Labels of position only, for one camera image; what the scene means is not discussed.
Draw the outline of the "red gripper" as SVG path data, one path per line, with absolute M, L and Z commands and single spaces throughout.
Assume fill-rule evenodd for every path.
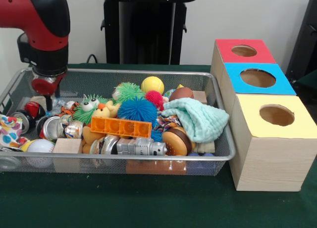
M 47 111 L 53 109 L 53 101 L 50 95 L 55 94 L 56 98 L 60 98 L 60 82 L 64 76 L 65 74 L 51 77 L 34 75 L 31 82 L 32 88 L 40 95 L 45 95 Z

